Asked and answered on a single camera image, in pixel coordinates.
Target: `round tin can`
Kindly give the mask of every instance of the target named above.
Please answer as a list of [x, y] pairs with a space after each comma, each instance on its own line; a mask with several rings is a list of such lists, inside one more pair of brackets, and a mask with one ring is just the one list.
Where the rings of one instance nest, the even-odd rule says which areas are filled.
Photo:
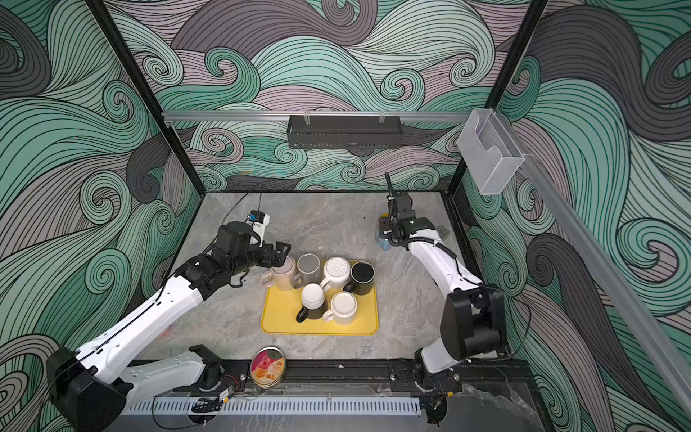
[[270, 346], [259, 351], [249, 365], [249, 376], [261, 388], [271, 388], [283, 381], [285, 357], [281, 350]]

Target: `swirl pattern wall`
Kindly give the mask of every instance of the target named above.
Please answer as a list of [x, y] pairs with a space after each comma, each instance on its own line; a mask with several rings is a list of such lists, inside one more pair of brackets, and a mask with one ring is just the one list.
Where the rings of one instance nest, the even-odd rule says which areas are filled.
[[[106, 0], [164, 110], [470, 111], [529, 0]], [[564, 0], [559, 7], [579, 0]], [[404, 149], [293, 150], [286, 123], [181, 122], [210, 190], [445, 189], [462, 124]]]
[[[548, 10], [502, 98], [529, 152], [691, 360], [691, 2]], [[463, 179], [486, 280], [531, 304], [518, 356], [560, 431], [689, 431], [691, 422], [520, 172], [501, 196]], [[509, 341], [527, 311], [511, 299]]]
[[0, 2], [2, 431], [68, 426], [48, 356], [153, 294], [198, 202], [84, 0]]

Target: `black mug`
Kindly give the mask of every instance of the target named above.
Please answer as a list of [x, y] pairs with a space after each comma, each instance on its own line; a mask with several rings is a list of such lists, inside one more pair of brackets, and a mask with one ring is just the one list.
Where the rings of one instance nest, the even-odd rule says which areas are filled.
[[318, 283], [308, 283], [300, 293], [303, 307], [298, 312], [295, 320], [299, 323], [309, 319], [320, 319], [328, 309], [324, 289]]
[[375, 286], [375, 268], [367, 261], [359, 261], [350, 268], [350, 282], [343, 291], [363, 296], [372, 291]]

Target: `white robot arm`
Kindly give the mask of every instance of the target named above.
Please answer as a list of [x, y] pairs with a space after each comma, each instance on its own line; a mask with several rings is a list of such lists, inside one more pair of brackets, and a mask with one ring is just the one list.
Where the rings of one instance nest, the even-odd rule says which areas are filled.
[[487, 289], [480, 278], [470, 273], [427, 218], [415, 217], [413, 200], [405, 192], [394, 192], [388, 173], [386, 182], [389, 212], [379, 220], [380, 236], [393, 246], [410, 250], [446, 297], [439, 338], [415, 353], [425, 373], [440, 372], [505, 344], [502, 293]]
[[263, 241], [269, 216], [251, 212], [243, 222], [218, 229], [211, 254], [200, 254], [175, 271], [163, 288], [113, 327], [76, 351], [60, 348], [47, 361], [49, 397], [77, 432], [105, 429], [127, 407], [181, 386], [213, 388], [220, 359], [197, 345], [166, 360], [128, 367], [135, 356], [188, 310], [255, 265], [280, 267], [290, 244]]
[[[380, 234], [392, 245], [409, 249], [446, 297], [440, 338], [415, 354], [420, 368], [433, 374], [498, 348], [504, 333], [501, 293], [483, 288], [445, 246], [434, 225], [415, 217], [410, 196], [395, 193], [386, 177], [389, 215], [380, 220]], [[245, 222], [221, 226], [211, 254], [188, 260], [151, 298], [75, 352], [60, 348], [48, 358], [50, 400], [77, 432], [101, 431], [125, 408], [163, 391], [191, 385], [209, 390], [217, 385], [220, 360], [201, 345], [171, 359], [128, 365], [185, 312], [223, 286], [239, 286], [233, 285], [232, 276], [246, 274], [255, 265], [283, 265], [290, 245], [276, 242], [274, 248], [263, 241], [268, 221], [268, 215], [256, 211]]]

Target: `marble surface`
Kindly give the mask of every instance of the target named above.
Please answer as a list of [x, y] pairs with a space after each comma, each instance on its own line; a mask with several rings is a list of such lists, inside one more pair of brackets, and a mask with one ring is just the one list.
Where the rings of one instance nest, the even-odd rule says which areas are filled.
[[[223, 216], [243, 194], [207, 194], [173, 268], [214, 239]], [[228, 217], [244, 220], [256, 209], [259, 194], [248, 195]], [[451, 231], [438, 193], [411, 194], [417, 216]], [[204, 344], [228, 359], [252, 358], [266, 346], [277, 346], [293, 359], [411, 358], [439, 337], [444, 298], [423, 265], [402, 247], [385, 252], [375, 242], [377, 219], [386, 213], [385, 193], [263, 194], [261, 210], [271, 216], [265, 240], [291, 243], [297, 258], [313, 252], [322, 259], [365, 259], [377, 271], [379, 330], [373, 336], [269, 335], [260, 322], [266, 289], [265, 271], [255, 267], [241, 288], [226, 286], [179, 318], [149, 344], [138, 358], [162, 359]], [[453, 232], [444, 242], [459, 253]]]

